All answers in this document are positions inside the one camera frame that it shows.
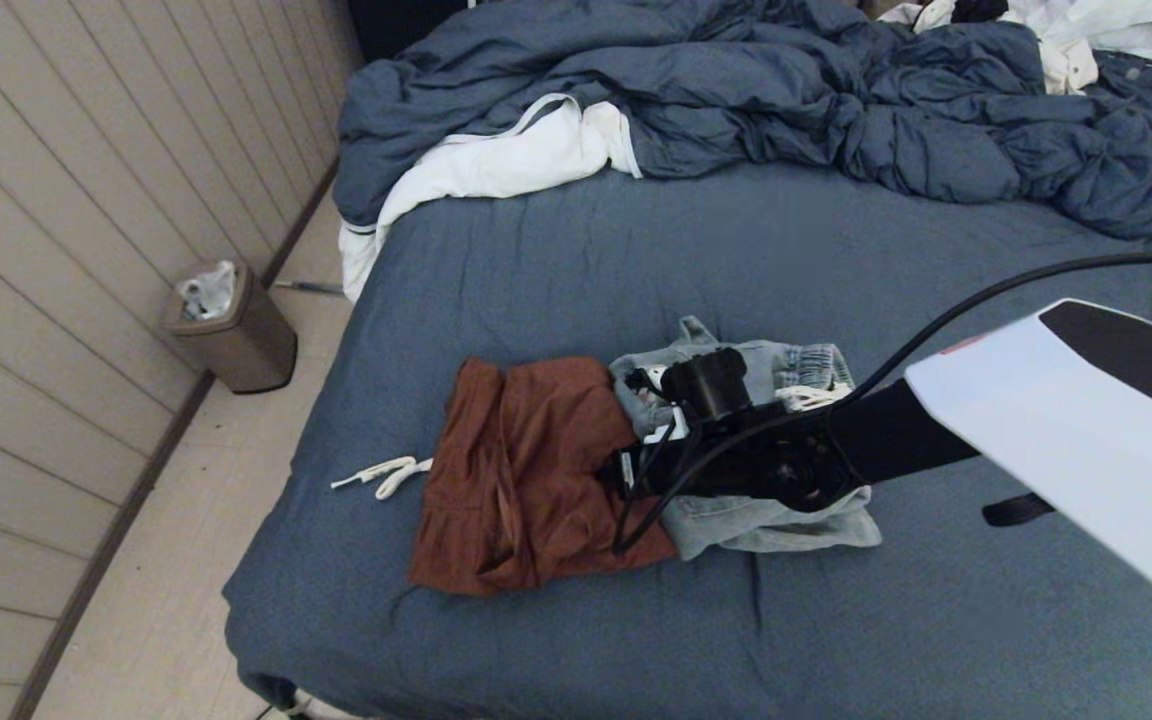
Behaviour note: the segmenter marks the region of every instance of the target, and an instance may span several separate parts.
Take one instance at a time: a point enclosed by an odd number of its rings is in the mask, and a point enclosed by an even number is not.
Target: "floor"
[[[279,279],[340,282],[329,197]],[[351,310],[344,297],[271,295],[300,334],[291,384],[257,396],[212,387],[79,621],[36,720],[248,720],[265,710],[238,683],[225,646],[220,586],[282,491]]]

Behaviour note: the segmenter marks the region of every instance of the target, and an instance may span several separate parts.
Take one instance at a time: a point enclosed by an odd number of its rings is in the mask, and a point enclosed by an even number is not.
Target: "mattress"
[[[726,341],[836,343],[865,377],[987,283],[1146,249],[1033,202],[952,205],[787,164],[422,205],[394,223],[225,588],[238,674],[279,706],[301,688],[401,719],[1152,719],[1151,585],[1059,515],[984,524],[1024,491],[983,458],[876,488],[879,547],[712,548],[493,598],[407,583],[417,480],[384,502],[328,487],[429,456],[467,356],[612,361],[696,314]],[[1152,266],[1011,291],[915,359],[1061,297],[1152,320]]]

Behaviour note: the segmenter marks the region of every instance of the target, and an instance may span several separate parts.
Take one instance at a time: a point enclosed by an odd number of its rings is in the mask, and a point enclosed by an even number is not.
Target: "light blue jeans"
[[[634,420],[639,438],[649,435],[672,418],[672,409],[650,392],[634,392],[626,376],[636,367],[672,365],[696,355],[732,347],[745,359],[745,388],[756,406],[776,400],[776,389],[806,386],[828,389],[836,382],[854,386],[842,354],[833,344],[786,344],[755,340],[738,344],[718,342],[700,320],[688,314],[679,320],[681,334],[668,347],[623,355],[613,361],[616,397]],[[818,511],[796,511],[774,500],[752,497],[677,497],[664,511],[660,523],[684,560],[698,556],[717,544],[749,552],[801,552],[850,544],[876,546],[882,541],[878,525],[865,505],[872,490],[857,488]]]

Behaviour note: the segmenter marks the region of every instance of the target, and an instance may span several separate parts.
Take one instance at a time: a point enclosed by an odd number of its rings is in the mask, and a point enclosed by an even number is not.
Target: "wall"
[[[339,0],[0,0],[0,717],[200,377],[172,279],[270,264],[359,63]]]

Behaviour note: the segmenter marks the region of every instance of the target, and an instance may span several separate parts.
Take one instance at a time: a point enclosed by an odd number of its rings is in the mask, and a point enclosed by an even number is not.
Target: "crumpled comforter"
[[[1087,96],[1047,96],[1036,37],[1011,23],[914,36],[835,0],[485,3],[349,79],[335,200],[347,222],[374,223],[445,136],[502,131],[563,92],[626,113],[649,177],[828,165],[937,200],[1046,200],[1111,236],[1149,236],[1152,71],[1105,60]]]

